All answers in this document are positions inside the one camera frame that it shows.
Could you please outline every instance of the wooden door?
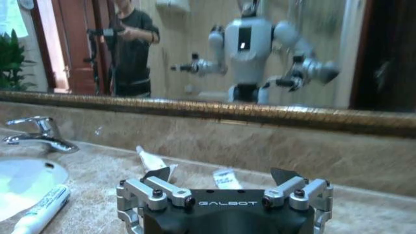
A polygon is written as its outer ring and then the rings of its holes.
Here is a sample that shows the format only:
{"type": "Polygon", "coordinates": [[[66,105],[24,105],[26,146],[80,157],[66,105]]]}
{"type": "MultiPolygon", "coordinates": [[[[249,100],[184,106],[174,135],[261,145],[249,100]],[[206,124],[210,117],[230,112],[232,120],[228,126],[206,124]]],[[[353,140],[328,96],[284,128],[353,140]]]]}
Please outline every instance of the wooden door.
{"type": "Polygon", "coordinates": [[[350,108],[416,110],[416,1],[369,1],[350,108]]]}
{"type": "Polygon", "coordinates": [[[94,29],[90,0],[52,0],[56,26],[66,64],[69,89],[73,94],[93,94],[93,70],[84,59],[89,57],[86,29],[94,29]]]}

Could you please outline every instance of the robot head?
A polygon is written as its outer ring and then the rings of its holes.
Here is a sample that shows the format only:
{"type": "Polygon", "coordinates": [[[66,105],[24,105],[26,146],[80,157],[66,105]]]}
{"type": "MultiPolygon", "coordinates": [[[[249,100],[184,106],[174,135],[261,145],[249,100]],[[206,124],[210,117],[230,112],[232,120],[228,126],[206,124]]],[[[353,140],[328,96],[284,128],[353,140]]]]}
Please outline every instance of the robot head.
{"type": "Polygon", "coordinates": [[[238,8],[241,11],[241,17],[254,17],[257,14],[257,0],[237,0],[238,8]]]}

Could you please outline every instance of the marble backsplash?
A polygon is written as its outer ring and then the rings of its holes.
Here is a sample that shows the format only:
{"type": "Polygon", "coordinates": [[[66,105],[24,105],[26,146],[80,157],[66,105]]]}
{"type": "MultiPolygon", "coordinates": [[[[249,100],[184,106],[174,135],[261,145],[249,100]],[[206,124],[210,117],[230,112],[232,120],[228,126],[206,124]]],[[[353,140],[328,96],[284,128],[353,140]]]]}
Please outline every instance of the marble backsplash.
{"type": "Polygon", "coordinates": [[[0,102],[0,127],[36,131],[30,124],[4,125],[29,116],[53,117],[68,140],[129,150],[141,145],[152,153],[260,172],[278,167],[416,196],[413,139],[0,102]]]}

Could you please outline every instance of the robot display screen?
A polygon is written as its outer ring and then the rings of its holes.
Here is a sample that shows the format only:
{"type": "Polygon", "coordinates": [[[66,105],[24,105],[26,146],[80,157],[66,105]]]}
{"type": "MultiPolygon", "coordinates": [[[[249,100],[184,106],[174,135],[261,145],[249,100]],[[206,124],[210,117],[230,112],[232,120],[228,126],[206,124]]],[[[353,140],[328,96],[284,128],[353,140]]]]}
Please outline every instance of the robot display screen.
{"type": "Polygon", "coordinates": [[[238,51],[249,51],[252,43],[252,27],[238,29],[238,51]]]}

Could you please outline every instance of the tripod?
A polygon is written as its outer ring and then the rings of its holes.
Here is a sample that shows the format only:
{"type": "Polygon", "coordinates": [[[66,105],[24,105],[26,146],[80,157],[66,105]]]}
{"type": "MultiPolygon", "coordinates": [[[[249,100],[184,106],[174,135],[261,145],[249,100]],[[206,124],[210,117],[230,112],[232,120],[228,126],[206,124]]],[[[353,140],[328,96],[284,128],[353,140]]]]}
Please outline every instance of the tripod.
{"type": "Polygon", "coordinates": [[[106,47],[110,52],[110,72],[108,73],[108,78],[105,79],[105,87],[109,87],[110,79],[114,79],[114,68],[116,68],[116,61],[114,61],[114,49],[117,44],[117,33],[121,32],[122,29],[100,29],[100,30],[86,30],[88,40],[89,40],[89,48],[90,48],[90,56],[89,58],[84,59],[84,62],[90,63],[92,71],[93,71],[93,83],[94,83],[94,94],[100,94],[100,77],[98,77],[98,65],[97,65],[97,42],[96,37],[105,37],[106,47]]]}

